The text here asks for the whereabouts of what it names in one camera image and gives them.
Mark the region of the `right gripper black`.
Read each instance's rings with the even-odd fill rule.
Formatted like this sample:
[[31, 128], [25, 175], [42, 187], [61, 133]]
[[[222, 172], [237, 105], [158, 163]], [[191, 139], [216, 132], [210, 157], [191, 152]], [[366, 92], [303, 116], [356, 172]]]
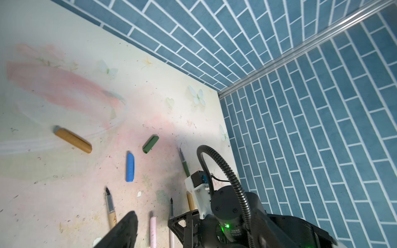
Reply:
[[200, 219], [198, 210], [168, 220], [168, 227], [184, 248], [216, 248], [217, 220], [213, 216]]

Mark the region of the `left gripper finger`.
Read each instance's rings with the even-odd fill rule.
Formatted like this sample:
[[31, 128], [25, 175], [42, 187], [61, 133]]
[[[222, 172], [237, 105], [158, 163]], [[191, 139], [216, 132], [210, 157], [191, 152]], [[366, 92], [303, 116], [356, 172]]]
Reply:
[[128, 212], [94, 248], [134, 248], [138, 236], [138, 217]]

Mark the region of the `tan pen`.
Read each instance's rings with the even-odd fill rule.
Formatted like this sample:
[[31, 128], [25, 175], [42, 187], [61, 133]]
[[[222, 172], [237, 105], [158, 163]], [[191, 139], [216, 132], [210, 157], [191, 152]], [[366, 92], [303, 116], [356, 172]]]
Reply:
[[115, 212], [113, 198], [108, 187], [105, 188], [105, 200], [108, 211], [109, 227], [110, 229], [112, 229], [117, 225], [117, 216]]

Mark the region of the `pink pen cap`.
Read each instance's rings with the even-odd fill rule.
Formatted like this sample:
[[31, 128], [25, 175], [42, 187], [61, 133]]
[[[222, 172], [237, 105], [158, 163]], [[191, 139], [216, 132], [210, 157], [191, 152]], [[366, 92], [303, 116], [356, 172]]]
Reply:
[[157, 217], [153, 216], [149, 222], [150, 248], [157, 247]]

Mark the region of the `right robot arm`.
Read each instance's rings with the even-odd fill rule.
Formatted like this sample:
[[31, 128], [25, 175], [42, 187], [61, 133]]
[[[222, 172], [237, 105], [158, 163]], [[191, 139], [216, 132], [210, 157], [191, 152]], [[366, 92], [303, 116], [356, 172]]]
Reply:
[[259, 197], [246, 194], [251, 208], [251, 230], [247, 231], [243, 211], [232, 186], [216, 191], [211, 214], [198, 210], [168, 221], [168, 227], [185, 248], [343, 248], [327, 231], [294, 216], [268, 214]]

